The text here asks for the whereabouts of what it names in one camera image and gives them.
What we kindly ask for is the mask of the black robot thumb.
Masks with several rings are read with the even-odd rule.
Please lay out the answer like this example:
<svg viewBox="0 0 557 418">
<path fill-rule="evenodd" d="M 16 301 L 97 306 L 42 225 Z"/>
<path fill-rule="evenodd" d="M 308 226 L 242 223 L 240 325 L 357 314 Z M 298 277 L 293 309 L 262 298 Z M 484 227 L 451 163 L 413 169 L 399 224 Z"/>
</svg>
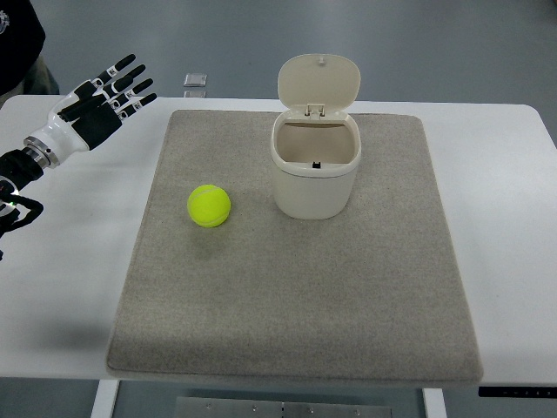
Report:
<svg viewBox="0 0 557 418">
<path fill-rule="evenodd" d="M 90 111 L 97 109 L 104 102 L 104 96 L 91 96 L 89 98 L 80 99 L 76 103 L 63 108 L 57 115 L 64 122 L 73 122 Z"/>
</svg>

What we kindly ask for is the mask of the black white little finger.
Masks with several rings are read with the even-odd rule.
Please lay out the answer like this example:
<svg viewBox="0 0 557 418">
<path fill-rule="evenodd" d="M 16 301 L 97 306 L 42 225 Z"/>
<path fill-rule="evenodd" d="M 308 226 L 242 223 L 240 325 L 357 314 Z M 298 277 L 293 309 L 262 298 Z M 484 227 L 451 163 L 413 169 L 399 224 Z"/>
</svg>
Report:
<svg viewBox="0 0 557 418">
<path fill-rule="evenodd" d="M 118 118 L 120 121 L 124 121 L 127 118 L 130 118 L 133 114 L 137 113 L 138 111 L 140 111 L 141 109 L 143 109 L 145 106 L 147 106 L 148 104 L 150 104 L 151 102 L 153 102 L 154 100 L 157 99 L 157 94 L 156 93 L 151 93 L 143 98 L 140 98 L 139 100 L 126 105 L 123 109 L 119 110 L 117 112 Z"/>
</svg>

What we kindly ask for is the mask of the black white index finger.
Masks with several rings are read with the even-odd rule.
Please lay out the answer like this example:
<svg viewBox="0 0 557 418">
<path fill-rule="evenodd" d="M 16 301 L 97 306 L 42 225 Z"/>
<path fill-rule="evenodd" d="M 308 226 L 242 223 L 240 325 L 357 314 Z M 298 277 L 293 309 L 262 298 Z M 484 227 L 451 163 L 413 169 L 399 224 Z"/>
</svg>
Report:
<svg viewBox="0 0 557 418">
<path fill-rule="evenodd" d="M 100 89 L 107 86 L 109 83 L 114 83 L 120 81 L 124 78 L 133 78 L 133 76 L 122 75 L 122 70 L 125 70 L 130 64 L 132 64 L 136 59 L 135 54 L 130 54 L 119 61 L 117 61 L 112 66 L 108 67 L 106 70 L 101 72 L 98 76 L 91 80 L 91 84 L 95 89 Z"/>
</svg>

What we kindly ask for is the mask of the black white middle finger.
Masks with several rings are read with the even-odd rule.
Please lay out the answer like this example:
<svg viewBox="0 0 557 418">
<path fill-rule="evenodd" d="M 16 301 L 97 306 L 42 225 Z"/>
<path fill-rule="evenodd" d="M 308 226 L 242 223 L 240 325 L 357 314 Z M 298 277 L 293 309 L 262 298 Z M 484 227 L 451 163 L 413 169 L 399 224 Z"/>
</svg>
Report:
<svg viewBox="0 0 557 418">
<path fill-rule="evenodd" d="M 134 79 L 141 75 L 146 69 L 144 64 L 141 64 L 128 72 L 123 77 L 117 79 L 116 81 L 110 82 L 103 88 L 104 95 L 106 97 L 115 97 L 117 94 L 123 92 L 127 87 L 131 86 Z"/>
</svg>

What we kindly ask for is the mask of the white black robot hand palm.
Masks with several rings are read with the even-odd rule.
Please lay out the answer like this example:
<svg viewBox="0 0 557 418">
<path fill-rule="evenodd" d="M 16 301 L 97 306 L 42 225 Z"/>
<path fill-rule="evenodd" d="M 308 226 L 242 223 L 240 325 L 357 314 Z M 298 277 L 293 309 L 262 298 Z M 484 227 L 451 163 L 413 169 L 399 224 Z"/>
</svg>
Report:
<svg viewBox="0 0 557 418">
<path fill-rule="evenodd" d="M 73 122 L 64 122 L 57 114 L 80 99 L 104 96 L 105 102 Z M 59 166 L 77 152 L 87 152 L 101 145 L 123 124 L 112 109 L 103 87 L 81 84 L 57 102 L 49 111 L 46 124 L 23 142 L 23 155 L 37 166 Z"/>
</svg>

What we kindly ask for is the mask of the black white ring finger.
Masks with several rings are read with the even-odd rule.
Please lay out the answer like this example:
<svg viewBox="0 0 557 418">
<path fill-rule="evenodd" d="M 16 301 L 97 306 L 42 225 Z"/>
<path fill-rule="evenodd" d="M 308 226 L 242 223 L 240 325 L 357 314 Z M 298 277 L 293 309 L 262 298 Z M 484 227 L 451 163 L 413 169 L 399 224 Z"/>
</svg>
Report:
<svg viewBox="0 0 557 418">
<path fill-rule="evenodd" d="M 131 87 L 128 90 L 118 93 L 114 98 L 109 101 L 112 109 L 119 109 L 126 104 L 131 98 L 137 96 L 140 92 L 146 90 L 153 84 L 152 78 L 147 78 L 143 82 Z"/>
</svg>

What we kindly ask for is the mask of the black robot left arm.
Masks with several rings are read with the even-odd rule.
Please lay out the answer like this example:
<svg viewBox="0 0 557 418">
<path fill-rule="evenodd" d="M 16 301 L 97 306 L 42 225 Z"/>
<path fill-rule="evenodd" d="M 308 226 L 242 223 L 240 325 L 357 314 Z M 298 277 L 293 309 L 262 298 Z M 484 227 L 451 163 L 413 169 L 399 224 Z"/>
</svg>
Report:
<svg viewBox="0 0 557 418">
<path fill-rule="evenodd" d="M 21 191 L 47 169 L 60 166 L 77 152 L 100 146 L 123 123 L 156 100 L 153 80 L 137 81 L 143 64 L 123 74 L 136 56 L 130 54 L 94 78 L 87 79 L 49 111 L 47 123 L 23 141 L 23 147 L 1 156 L 1 234 L 31 224 L 44 206 Z"/>
</svg>

